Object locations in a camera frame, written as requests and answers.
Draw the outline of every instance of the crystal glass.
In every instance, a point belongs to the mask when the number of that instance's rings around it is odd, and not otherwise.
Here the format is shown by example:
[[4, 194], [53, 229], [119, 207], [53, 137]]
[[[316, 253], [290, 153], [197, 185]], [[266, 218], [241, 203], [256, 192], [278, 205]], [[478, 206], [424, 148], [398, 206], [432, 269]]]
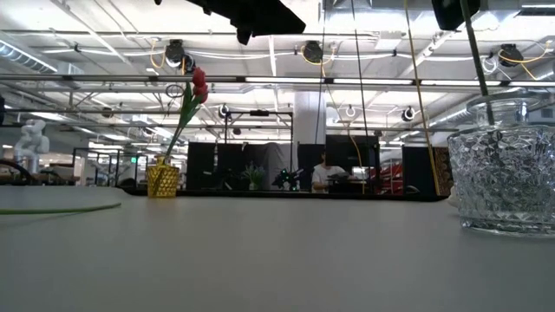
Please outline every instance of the crystal glass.
[[[486, 121], [489, 101], [495, 126]], [[448, 138], [463, 227], [514, 236], [555, 236], [555, 127], [531, 125], [534, 94], [468, 103], [478, 127]]]

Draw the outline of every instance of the table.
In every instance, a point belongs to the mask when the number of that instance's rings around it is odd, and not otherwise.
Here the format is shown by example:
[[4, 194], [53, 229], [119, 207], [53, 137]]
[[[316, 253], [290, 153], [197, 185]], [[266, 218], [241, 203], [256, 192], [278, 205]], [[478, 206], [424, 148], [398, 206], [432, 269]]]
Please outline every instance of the table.
[[0, 311], [553, 310], [555, 241], [445, 202], [121, 196], [0, 216]]

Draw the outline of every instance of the person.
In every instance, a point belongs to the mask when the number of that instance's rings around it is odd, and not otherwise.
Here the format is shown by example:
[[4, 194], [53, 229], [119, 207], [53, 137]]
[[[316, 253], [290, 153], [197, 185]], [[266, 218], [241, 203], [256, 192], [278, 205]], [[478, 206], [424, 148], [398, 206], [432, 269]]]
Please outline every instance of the person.
[[328, 178], [334, 174], [345, 172], [340, 166], [326, 165], [326, 151], [322, 152], [322, 163], [314, 167], [312, 173], [312, 192], [327, 193], [330, 185]]

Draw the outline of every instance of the white robot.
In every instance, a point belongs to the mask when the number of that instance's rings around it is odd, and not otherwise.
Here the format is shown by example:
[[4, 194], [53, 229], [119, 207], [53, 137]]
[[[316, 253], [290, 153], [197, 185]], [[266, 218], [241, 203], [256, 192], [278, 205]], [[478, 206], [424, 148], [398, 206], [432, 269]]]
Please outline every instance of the white robot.
[[14, 160], [31, 174], [38, 173], [39, 154], [48, 153], [50, 149], [49, 138], [42, 135], [44, 127], [46, 123], [43, 120], [27, 120], [21, 128], [21, 138], [14, 146]]

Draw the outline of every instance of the gold vase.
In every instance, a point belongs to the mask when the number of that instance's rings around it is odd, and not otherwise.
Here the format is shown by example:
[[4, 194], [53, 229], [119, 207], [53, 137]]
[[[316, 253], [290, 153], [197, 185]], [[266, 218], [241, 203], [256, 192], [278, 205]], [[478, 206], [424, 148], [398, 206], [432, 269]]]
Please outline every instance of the gold vase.
[[180, 179], [180, 169], [166, 164], [165, 156], [156, 157], [156, 166], [147, 168], [148, 197], [174, 198]]

